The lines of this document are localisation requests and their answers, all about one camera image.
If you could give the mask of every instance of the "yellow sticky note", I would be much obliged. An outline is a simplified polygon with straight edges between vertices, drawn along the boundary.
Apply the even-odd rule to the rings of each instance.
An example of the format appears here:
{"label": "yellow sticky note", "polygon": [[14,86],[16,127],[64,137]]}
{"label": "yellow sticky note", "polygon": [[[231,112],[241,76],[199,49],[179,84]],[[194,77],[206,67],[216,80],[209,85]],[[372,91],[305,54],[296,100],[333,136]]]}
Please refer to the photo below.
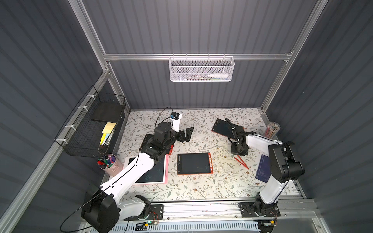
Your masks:
{"label": "yellow sticky note", "polygon": [[111,133],[113,131],[115,125],[116,125],[116,123],[112,123],[112,122],[106,123],[102,132],[103,133]]}
{"label": "yellow sticky note", "polygon": [[102,135],[102,137],[101,137],[101,141],[100,141],[100,145],[102,145],[102,143],[103,143],[103,141],[104,141],[104,139],[105,139],[106,134],[107,134],[107,133],[104,133],[104,134]]}

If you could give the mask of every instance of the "vent grille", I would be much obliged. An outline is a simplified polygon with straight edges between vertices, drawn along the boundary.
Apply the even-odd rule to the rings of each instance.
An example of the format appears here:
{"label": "vent grille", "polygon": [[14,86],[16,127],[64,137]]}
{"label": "vent grille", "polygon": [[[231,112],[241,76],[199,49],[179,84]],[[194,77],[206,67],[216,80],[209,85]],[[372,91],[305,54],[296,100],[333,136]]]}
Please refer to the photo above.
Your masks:
{"label": "vent grille", "polygon": [[[233,220],[233,221],[201,221],[201,222],[160,222],[156,226],[148,226],[147,230],[135,230],[136,223],[129,223],[126,233],[134,232],[203,232],[211,230],[235,231],[246,230],[248,232],[259,232],[258,223],[254,221]],[[127,223],[118,223],[109,232],[123,233]]]}

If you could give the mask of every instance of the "floral tablecloth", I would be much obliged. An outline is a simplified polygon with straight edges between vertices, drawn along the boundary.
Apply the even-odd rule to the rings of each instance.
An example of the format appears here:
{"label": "floral tablecloth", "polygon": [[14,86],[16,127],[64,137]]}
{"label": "floral tablecloth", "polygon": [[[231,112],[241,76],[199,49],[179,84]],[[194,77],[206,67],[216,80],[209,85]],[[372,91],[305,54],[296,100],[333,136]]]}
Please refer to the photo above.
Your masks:
{"label": "floral tablecloth", "polygon": [[[194,126],[190,142],[176,142],[169,156],[168,182],[158,185],[133,185],[123,196],[129,199],[137,194],[150,201],[175,201],[196,199],[226,199],[254,197],[266,183],[255,179],[257,165],[262,152],[249,149],[249,155],[242,157],[247,170],[231,154],[231,144],[227,137],[211,131],[217,118],[228,118],[232,123],[241,125],[246,132],[263,133],[265,124],[256,108],[179,110],[182,113],[180,129]],[[118,151],[123,162],[126,156],[138,154],[145,134],[154,134],[154,124],[160,111],[132,111]],[[164,111],[159,117],[161,122],[170,111]],[[178,153],[210,152],[213,162],[213,174],[177,175],[176,156]],[[298,195],[293,182],[282,195]]]}

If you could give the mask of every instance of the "black wire basket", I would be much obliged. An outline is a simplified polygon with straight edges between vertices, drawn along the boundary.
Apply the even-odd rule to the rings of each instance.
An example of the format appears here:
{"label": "black wire basket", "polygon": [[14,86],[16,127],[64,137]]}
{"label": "black wire basket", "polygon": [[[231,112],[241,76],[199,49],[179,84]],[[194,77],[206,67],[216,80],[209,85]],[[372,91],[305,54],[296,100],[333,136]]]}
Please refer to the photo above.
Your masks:
{"label": "black wire basket", "polygon": [[[106,139],[103,145],[100,145],[102,137],[102,130],[107,122],[92,120],[92,115],[96,111],[100,103],[111,103],[118,105],[122,108],[120,116],[116,122],[115,127]],[[95,92],[90,97],[85,106],[82,108],[76,120],[71,124],[72,126],[62,126],[60,132],[64,127],[69,127],[69,130],[63,140],[55,138],[55,141],[63,147],[67,154],[72,156],[102,158],[106,154],[110,145],[113,134],[119,124],[120,119],[123,117],[125,107],[125,98],[122,95]]]}

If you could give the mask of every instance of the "black cable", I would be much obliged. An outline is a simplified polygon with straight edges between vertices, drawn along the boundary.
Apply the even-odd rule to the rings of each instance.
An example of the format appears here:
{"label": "black cable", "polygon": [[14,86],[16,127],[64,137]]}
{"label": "black cable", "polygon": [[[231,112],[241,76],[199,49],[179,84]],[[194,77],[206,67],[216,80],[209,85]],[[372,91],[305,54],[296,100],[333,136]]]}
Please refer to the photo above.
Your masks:
{"label": "black cable", "polygon": [[164,108],[164,109],[159,113],[159,115],[158,115],[158,117],[157,117],[156,124],[154,125],[154,131],[156,130],[156,127],[157,127],[157,121],[158,121],[158,118],[161,116],[162,112],[163,112],[164,110],[166,110],[167,108],[170,108],[170,109],[172,110],[172,112],[173,112],[173,109],[172,109],[171,107],[165,107],[165,108]]}
{"label": "black cable", "polygon": [[230,142],[230,143],[233,143],[233,144],[236,144],[237,142],[232,142],[231,141],[231,139],[228,137],[228,141]]}
{"label": "black cable", "polygon": [[288,182],[285,184],[285,186],[282,188],[281,192],[277,195],[277,197],[275,198],[275,200],[280,196],[280,194],[282,193],[282,191],[285,189],[286,185],[288,185],[290,181],[290,178],[288,179]]}
{"label": "black cable", "polygon": [[82,205],[81,207],[79,207],[77,210],[75,210],[72,214],[70,214],[60,225],[60,231],[63,232],[63,233],[70,233],[70,232],[78,232],[80,230],[84,230],[84,229],[87,229],[87,228],[90,228],[92,226],[89,226],[89,227],[86,227],[86,228],[82,228],[82,229],[78,229],[78,230],[73,230],[73,231],[69,231],[69,232],[66,232],[64,230],[62,230],[62,225],[66,222],[67,219],[69,219],[73,214],[75,214],[78,210],[80,210],[81,208],[83,208],[83,206],[85,206],[86,204],[88,204],[89,202],[91,202],[91,200],[95,199],[96,197],[100,196],[103,192],[105,192],[105,190],[103,190],[102,192],[100,192],[99,194],[97,194],[95,197],[93,197],[92,199],[90,199],[89,201],[87,201],[84,205]]}
{"label": "black cable", "polygon": [[161,123],[162,123],[162,122],[164,122],[164,121],[165,121],[165,120],[167,120],[167,119],[170,119],[170,118],[169,118],[169,117],[167,117],[166,119],[164,119],[163,121],[161,121]]}
{"label": "black cable", "polygon": [[[132,168],[134,168],[135,165],[133,167],[131,167],[125,174],[127,174],[129,171],[132,170]],[[77,210],[75,210],[72,214],[70,214],[60,225],[60,231],[63,232],[63,233],[71,233],[71,232],[78,232],[80,230],[84,230],[84,229],[87,229],[87,228],[90,228],[92,226],[89,226],[89,227],[86,227],[86,228],[82,228],[82,229],[78,229],[78,230],[73,230],[73,231],[69,231],[69,232],[66,232],[66,231],[63,231],[62,230],[62,225],[66,222],[67,219],[69,219],[73,214],[75,214],[78,210],[80,210],[81,208],[83,208],[86,204],[88,204],[89,202],[91,202],[93,199],[95,199],[96,197],[100,196],[103,192],[105,192],[108,188],[110,188],[113,184],[115,184],[117,181],[119,181],[122,177],[124,177],[124,175],[122,175],[121,177],[119,177],[114,183],[112,183],[109,187],[105,188],[102,192],[100,192],[99,194],[97,194],[95,197],[93,197],[92,199],[90,199],[89,201],[87,201],[85,204],[83,204],[81,207],[79,207]]]}
{"label": "black cable", "polygon": [[129,219],[128,219],[128,221],[127,221],[127,226],[126,226],[126,229],[124,230],[124,232],[123,232],[123,233],[126,233],[126,231],[127,231],[127,227],[128,227],[128,224],[129,224]]}

